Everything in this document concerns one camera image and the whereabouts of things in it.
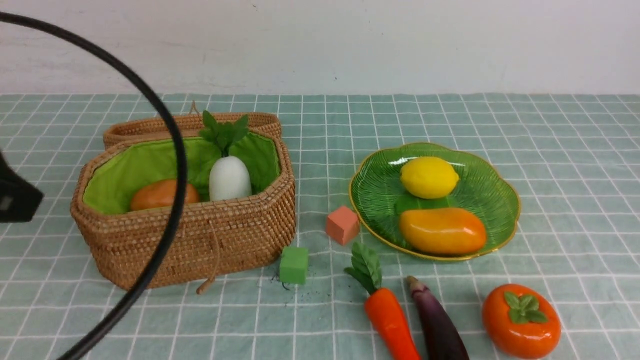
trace white wall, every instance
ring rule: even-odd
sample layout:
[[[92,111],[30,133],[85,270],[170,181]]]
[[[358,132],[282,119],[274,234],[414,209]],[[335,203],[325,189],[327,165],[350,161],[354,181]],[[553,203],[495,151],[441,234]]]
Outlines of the white wall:
[[[639,0],[0,0],[113,52],[158,92],[640,94]],[[0,93],[133,92],[0,24]]]

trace yellow lemon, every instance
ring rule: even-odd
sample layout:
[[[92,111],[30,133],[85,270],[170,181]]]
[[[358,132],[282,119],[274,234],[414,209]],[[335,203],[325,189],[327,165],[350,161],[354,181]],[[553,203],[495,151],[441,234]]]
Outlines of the yellow lemon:
[[[460,176],[450,163],[435,156],[407,161],[400,168],[400,182],[406,191],[422,199],[439,199],[455,189]]]

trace green fabric lining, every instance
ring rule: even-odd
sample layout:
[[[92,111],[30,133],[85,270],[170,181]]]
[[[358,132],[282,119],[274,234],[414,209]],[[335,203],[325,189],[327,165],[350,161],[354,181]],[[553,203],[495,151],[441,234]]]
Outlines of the green fabric lining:
[[[220,150],[199,136],[185,138],[188,179],[209,201],[209,172]],[[230,155],[244,162],[251,177],[253,193],[264,191],[279,175],[280,160],[275,144],[249,133],[231,146]],[[84,202],[105,215],[129,211],[133,195],[146,185],[177,177],[175,149],[171,140],[138,143],[96,169],[84,190]]]

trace green sponge cube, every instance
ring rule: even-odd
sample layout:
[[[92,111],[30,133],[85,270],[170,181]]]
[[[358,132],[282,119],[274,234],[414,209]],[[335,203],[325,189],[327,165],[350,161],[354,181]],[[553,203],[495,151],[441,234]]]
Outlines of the green sponge cube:
[[[280,281],[287,284],[304,285],[307,282],[309,250],[304,247],[287,246],[280,257]]]

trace black cable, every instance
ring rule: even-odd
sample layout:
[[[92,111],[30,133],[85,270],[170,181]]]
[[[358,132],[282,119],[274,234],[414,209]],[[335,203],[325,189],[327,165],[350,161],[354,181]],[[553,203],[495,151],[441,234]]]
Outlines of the black cable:
[[[167,221],[162,238],[158,243],[156,251],[149,260],[147,267],[142,271],[133,287],[122,297],[107,316],[105,316],[104,319],[102,319],[102,321],[93,328],[93,330],[88,332],[87,335],[80,339],[80,341],[78,341],[71,349],[58,358],[58,360],[80,360],[80,358],[86,355],[89,350],[91,350],[109,331],[111,331],[111,329],[128,312],[131,306],[140,298],[140,295],[142,295],[153,279],[153,276],[160,267],[164,256],[171,247],[171,242],[178,230],[180,217],[182,216],[187,188],[187,155],[184,150],[184,142],[182,142],[182,136],[180,135],[178,125],[175,123],[175,120],[163,104],[162,100],[160,100],[156,93],[151,90],[151,88],[135,72],[133,72],[133,70],[107,51],[65,29],[30,17],[0,12],[0,22],[7,22],[9,24],[24,26],[25,28],[40,30],[62,40],[66,40],[67,42],[88,51],[102,61],[111,65],[115,70],[127,78],[147,98],[151,105],[153,105],[169,129],[173,144],[175,145],[175,156],[178,163],[178,186],[175,191],[171,214],[169,215],[169,220]]]

